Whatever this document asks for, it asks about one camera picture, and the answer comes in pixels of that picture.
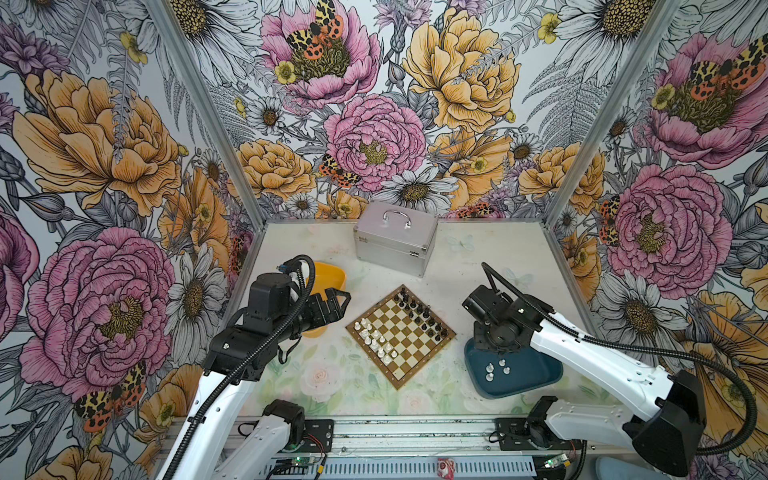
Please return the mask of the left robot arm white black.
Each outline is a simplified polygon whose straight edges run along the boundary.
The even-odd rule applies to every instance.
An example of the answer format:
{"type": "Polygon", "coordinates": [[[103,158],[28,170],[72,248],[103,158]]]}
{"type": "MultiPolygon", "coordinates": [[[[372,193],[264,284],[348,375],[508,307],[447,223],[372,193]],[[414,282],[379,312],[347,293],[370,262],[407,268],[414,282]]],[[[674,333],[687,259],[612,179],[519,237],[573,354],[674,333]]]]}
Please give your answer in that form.
{"type": "Polygon", "coordinates": [[[281,269],[251,284],[248,302],[214,337],[190,412],[158,471],[160,479],[254,479],[272,458],[301,443],[302,407],[275,400],[226,459],[220,457],[235,421],[266,367],[286,356],[280,345],[341,320],[348,292],[314,292],[315,274],[281,269]]]}

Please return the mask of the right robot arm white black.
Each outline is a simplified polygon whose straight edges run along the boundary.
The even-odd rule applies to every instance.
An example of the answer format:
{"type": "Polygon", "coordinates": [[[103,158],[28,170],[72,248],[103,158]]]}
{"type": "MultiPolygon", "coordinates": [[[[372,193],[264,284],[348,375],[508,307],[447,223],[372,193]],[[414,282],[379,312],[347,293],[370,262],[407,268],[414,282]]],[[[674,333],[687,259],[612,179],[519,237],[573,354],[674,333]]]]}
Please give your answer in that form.
{"type": "Polygon", "coordinates": [[[544,396],[528,414],[520,437],[541,448],[571,440],[630,448],[666,474],[689,474],[706,427],[703,387],[696,376],[684,370],[670,374],[661,366],[597,345],[532,295],[511,299],[481,285],[462,306],[475,320],[477,346],[493,353],[544,354],[620,402],[600,407],[544,396]]]}

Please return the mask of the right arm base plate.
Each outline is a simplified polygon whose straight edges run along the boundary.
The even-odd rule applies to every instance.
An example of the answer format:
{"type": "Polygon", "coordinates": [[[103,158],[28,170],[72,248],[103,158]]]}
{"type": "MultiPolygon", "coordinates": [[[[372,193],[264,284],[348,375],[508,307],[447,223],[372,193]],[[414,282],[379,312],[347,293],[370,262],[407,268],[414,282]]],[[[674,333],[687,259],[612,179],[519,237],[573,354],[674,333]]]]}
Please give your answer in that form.
{"type": "Polygon", "coordinates": [[[566,440],[556,436],[544,422],[529,422],[522,417],[496,418],[488,441],[498,444],[502,451],[578,452],[583,445],[581,440],[566,440]]]}

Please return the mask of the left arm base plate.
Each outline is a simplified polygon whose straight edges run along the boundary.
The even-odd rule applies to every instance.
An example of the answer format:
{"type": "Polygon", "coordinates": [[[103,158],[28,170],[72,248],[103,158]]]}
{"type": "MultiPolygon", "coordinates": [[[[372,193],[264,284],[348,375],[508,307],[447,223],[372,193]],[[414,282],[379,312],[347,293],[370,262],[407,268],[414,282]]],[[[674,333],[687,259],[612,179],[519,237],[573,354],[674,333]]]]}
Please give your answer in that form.
{"type": "Polygon", "coordinates": [[[332,419],[306,419],[301,453],[327,454],[332,449],[335,422],[332,419]]]}

